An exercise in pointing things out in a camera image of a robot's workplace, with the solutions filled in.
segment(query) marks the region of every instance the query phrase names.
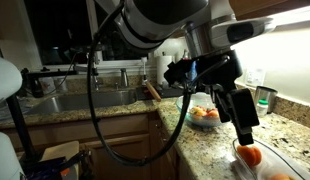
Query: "fruit bowl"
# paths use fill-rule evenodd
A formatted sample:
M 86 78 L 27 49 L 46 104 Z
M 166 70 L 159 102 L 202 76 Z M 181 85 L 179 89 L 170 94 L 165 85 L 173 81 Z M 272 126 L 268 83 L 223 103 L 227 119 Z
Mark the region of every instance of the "fruit bowl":
M 183 96 L 176 101 L 176 106 L 179 112 L 182 110 Z M 196 93 L 191 97 L 185 120 L 205 128 L 220 126 L 222 123 L 218 116 L 218 111 L 215 108 L 211 96 L 206 93 Z

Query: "wooden cabinet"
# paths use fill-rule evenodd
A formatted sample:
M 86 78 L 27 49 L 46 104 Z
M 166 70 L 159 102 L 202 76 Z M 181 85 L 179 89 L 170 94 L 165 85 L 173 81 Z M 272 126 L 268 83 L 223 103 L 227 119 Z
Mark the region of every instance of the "wooden cabinet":
M 310 0 L 230 0 L 238 20 L 268 16 L 310 5 Z
M 142 159 L 149 157 L 149 135 L 142 134 L 121 138 L 108 139 L 107 143 L 119 154 L 126 157 Z M 85 143 L 86 150 L 91 153 L 90 165 L 95 179 L 150 179 L 150 166 L 124 166 L 112 159 L 100 141 Z
M 229 3 L 232 6 L 235 14 L 241 16 L 260 9 L 264 9 L 276 4 L 283 3 L 288 0 L 230 0 Z
M 99 126 L 107 143 L 119 154 L 131 158 L 154 156 L 169 139 L 156 112 L 104 118 Z M 80 150 L 87 150 L 91 154 L 88 162 L 97 180 L 178 180 L 187 177 L 183 174 L 188 172 L 185 170 L 187 166 L 181 164 L 174 146 L 165 155 L 144 167 L 129 167 L 118 163 L 106 153 L 88 120 L 34 126 L 28 130 L 35 149 L 79 141 Z M 11 138 L 17 152 L 22 150 L 14 129 L 1 131 Z
M 167 143 L 169 135 L 161 121 L 150 122 L 150 134 L 153 143 L 152 155 L 159 152 Z M 174 146 L 153 164 L 152 178 L 159 180 L 176 179 L 176 150 Z

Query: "drawer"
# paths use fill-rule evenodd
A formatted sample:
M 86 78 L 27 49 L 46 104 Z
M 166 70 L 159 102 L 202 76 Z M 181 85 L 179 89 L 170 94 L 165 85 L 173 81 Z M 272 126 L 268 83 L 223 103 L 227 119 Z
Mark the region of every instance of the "drawer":
M 101 133 L 106 137 L 140 134 L 148 132 L 148 114 L 104 118 L 99 122 Z M 15 149 L 22 148 L 15 129 L 1 130 L 7 134 Z M 94 126 L 90 120 L 66 122 L 28 127 L 34 147 L 45 147 L 67 141 L 85 142 L 97 139 Z

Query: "under-cabinet light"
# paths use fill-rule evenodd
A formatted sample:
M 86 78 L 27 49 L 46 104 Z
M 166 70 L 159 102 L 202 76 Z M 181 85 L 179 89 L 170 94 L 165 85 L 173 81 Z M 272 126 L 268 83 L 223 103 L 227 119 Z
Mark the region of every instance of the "under-cabinet light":
M 277 26 L 310 21 L 310 6 L 269 16 Z

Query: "black cable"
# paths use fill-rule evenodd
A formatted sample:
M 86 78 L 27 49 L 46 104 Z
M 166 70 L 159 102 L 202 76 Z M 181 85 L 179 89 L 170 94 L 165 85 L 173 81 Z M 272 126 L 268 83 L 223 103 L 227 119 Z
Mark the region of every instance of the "black cable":
M 68 73 L 69 73 L 69 71 L 71 70 L 72 65 L 74 64 L 75 56 L 76 56 L 78 53 L 79 53 L 79 52 L 77 52 L 77 53 L 75 53 L 75 54 L 73 55 L 73 58 L 72 58 L 72 60 L 71 60 L 71 63 L 70 63 L 70 65 L 69 65 L 68 69 L 67 69 L 67 72 L 66 72 L 66 74 L 65 74 L 65 76 L 64 76 L 64 78 L 63 78 L 63 80 L 62 80 L 62 82 L 59 83 L 59 85 L 55 86 L 55 89 L 53 89 L 51 92 L 48 92 L 48 93 L 44 94 L 44 96 L 53 93 L 54 91 L 56 91 L 56 90 L 65 82 L 65 80 L 66 80 L 66 78 L 67 78 L 67 76 L 68 76 Z
M 63 78 L 63 80 L 62 80 L 62 82 L 61 82 L 59 85 L 55 86 L 55 89 L 54 89 L 54 90 L 52 90 L 52 91 L 50 91 L 49 93 L 44 94 L 44 95 L 49 95 L 49 94 L 53 93 L 54 91 L 56 91 L 56 90 L 65 82 L 65 80 L 66 80 L 66 78 L 67 78 L 67 76 L 68 76 L 68 73 L 69 73 L 69 71 L 71 70 L 72 65 L 74 64 L 75 56 L 76 56 L 78 53 L 75 53 L 75 54 L 74 54 L 74 56 L 73 56 L 73 58 L 72 58 L 72 60 L 71 60 L 71 63 L 70 63 L 70 65 L 69 65 L 69 67 L 68 67 L 68 70 L 67 70 L 67 72 L 66 72 L 66 74 L 65 74 L 65 76 L 64 76 L 64 78 Z M 33 95 L 33 93 L 31 93 L 30 91 L 28 91 L 28 90 L 26 89 L 26 87 L 23 87 L 23 89 L 26 91 L 27 94 Z
M 201 74 L 197 75 L 196 78 L 191 82 L 191 87 L 195 87 L 196 83 L 198 80 L 200 80 L 203 76 L 205 76 L 207 73 L 210 73 L 212 71 L 214 71 L 215 69 L 218 69 L 219 67 L 223 66 L 224 64 L 226 64 L 227 62 L 229 62 L 229 59 L 226 58 L 223 61 L 220 61 L 216 64 L 214 64 L 213 66 L 207 68 L 205 71 L 203 71 Z
M 179 118 L 179 121 L 175 127 L 175 130 L 172 134 L 172 136 L 170 137 L 170 139 L 168 140 L 168 142 L 166 143 L 166 145 L 158 152 L 156 153 L 153 157 L 147 158 L 145 157 L 144 159 L 132 159 L 132 158 L 128 158 L 125 157 L 123 155 L 118 154 L 117 152 L 113 151 L 106 143 L 100 129 L 98 126 L 98 120 L 96 119 L 96 114 L 95 114 L 95 109 L 94 109 L 94 105 L 93 105 L 93 99 L 92 99 L 92 92 L 91 92 L 91 76 L 92 76 L 92 65 L 93 65 L 93 58 L 94 58 L 94 52 L 96 49 L 96 46 L 98 44 L 98 42 L 101 40 L 102 37 L 102 31 L 105 29 L 105 27 L 107 27 L 108 25 L 110 25 L 113 20 L 117 17 L 118 14 L 121 13 L 122 9 L 124 7 L 124 0 L 121 0 L 119 5 L 116 7 L 116 9 L 109 14 L 106 19 L 103 21 L 103 23 L 99 26 L 98 31 L 94 34 L 94 38 L 93 41 L 91 43 L 91 48 L 89 51 L 89 57 L 88 57 L 88 62 L 87 62 L 87 94 L 88 94 L 88 104 L 89 104 L 89 109 L 90 109 L 90 114 L 91 114 L 91 120 L 92 123 L 94 125 L 96 134 L 98 136 L 98 138 L 100 139 L 102 145 L 105 147 L 106 152 L 115 160 L 117 160 L 118 162 L 120 162 L 123 165 L 128 165 L 128 166 L 144 166 L 146 164 L 149 164 L 151 162 L 153 162 L 154 160 L 158 159 L 159 157 L 161 157 L 162 155 L 164 155 L 174 144 L 174 142 L 176 141 L 177 137 L 179 136 L 179 133 L 182 129 L 183 123 L 184 123 L 184 119 L 185 119 L 185 115 L 187 113 L 187 109 L 188 109 L 188 105 L 191 99 L 191 94 L 193 93 L 193 91 L 191 91 L 192 86 L 194 86 L 196 84 L 196 82 L 199 80 L 200 77 L 204 76 L 206 73 L 212 72 L 213 70 L 217 69 L 218 67 L 224 65 L 225 63 L 227 63 L 227 60 L 222 61 L 218 64 L 215 64 L 213 66 L 211 66 L 210 68 L 208 68 L 207 70 L 205 70 L 204 72 L 202 72 L 196 79 L 194 79 L 194 81 L 192 82 L 191 86 L 188 87 L 188 84 L 185 82 L 184 85 L 184 96 L 183 96 L 183 105 L 182 105 L 182 110 L 181 110 L 181 115 Z

